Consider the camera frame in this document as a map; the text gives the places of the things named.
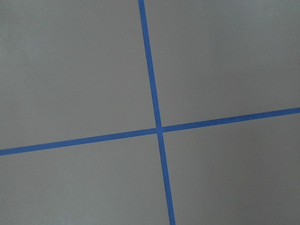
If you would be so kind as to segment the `blue tape line crosswise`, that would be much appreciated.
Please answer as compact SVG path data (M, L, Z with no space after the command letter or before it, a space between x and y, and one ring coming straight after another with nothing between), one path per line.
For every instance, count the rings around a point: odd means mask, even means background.
M198 121L198 122L164 126L161 128L161 130L163 133L168 133L168 132L174 132L174 131L188 130L188 129L194 129L194 128L212 127L212 126L223 125L223 124L244 122L244 121L250 121L250 120L259 120L259 119L286 116L286 115L299 114L299 113L300 113L300 109L297 107L297 108L291 108L291 109L253 113L253 114L227 117L227 118L221 118L221 119L204 120L204 121ZM153 135L156 133L157 133L156 128L148 128L148 129L142 129L142 130L115 133L115 134L107 134L107 135L85 137L85 138L65 140L65 141L59 141L59 142L50 142L50 143L36 144L36 145L30 145L30 146L2 149L0 151L0 155L4 156L4 155L25 153L25 152L49 150L49 149L77 146L77 145L83 145L83 144L89 144L89 143L98 143L98 142L104 142L104 141L110 141L110 140L118 140L118 139L125 139L125 138L131 138L131 137Z

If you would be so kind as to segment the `blue tape line lengthwise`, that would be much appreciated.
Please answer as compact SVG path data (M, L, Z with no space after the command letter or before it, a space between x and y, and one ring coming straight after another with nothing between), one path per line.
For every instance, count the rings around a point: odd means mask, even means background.
M164 135L163 135L162 122L161 122L160 109L159 109L159 100L158 100L155 72L154 72L151 46L150 46L150 37L149 37L145 2L143 0L139 0L138 6L139 6L139 13L140 13L141 27L142 27L142 36L143 36L143 43L145 49L148 77L150 82L151 99L152 99L153 113L155 119L164 189L165 189L167 212L168 212L169 224L174 225L176 224L176 220L175 220L175 214L173 208L172 190L171 190L170 179L169 179L169 171L168 171Z

